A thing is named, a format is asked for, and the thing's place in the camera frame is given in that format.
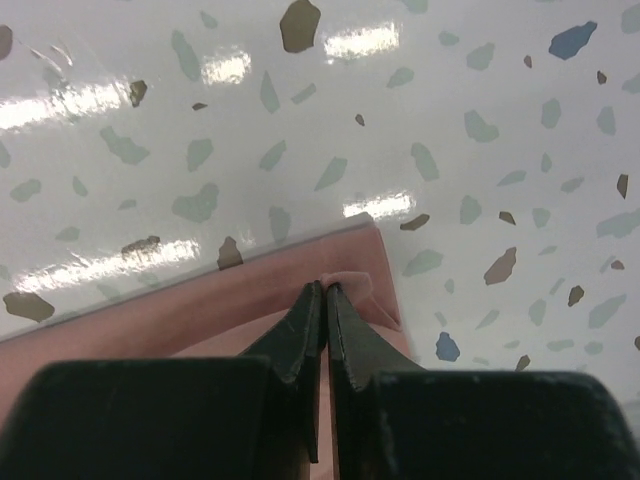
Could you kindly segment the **dusty pink printed t-shirt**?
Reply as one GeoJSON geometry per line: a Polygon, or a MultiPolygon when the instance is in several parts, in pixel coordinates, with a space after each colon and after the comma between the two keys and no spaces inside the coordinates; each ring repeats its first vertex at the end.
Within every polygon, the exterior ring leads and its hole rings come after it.
{"type": "Polygon", "coordinates": [[[384,242],[371,221],[4,341],[1,433],[18,396],[47,366],[234,357],[280,321],[313,282],[323,289],[322,351],[318,460],[306,479],[338,479],[326,323],[330,286],[339,285],[360,317],[408,358],[384,242]]]}

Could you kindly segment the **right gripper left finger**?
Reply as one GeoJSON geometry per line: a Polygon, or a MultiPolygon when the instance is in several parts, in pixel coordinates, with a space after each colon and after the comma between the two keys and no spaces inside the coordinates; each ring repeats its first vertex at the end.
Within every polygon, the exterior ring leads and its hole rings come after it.
{"type": "Polygon", "coordinates": [[[318,460],[323,289],[234,357],[57,362],[1,433],[5,479],[306,479],[318,460]]]}

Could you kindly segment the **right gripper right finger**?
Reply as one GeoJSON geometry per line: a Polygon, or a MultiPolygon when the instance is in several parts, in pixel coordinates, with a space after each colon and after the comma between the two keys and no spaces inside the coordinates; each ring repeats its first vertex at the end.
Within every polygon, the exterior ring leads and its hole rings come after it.
{"type": "Polygon", "coordinates": [[[338,479],[635,479],[639,452],[594,377],[427,370],[326,294],[338,479]]]}

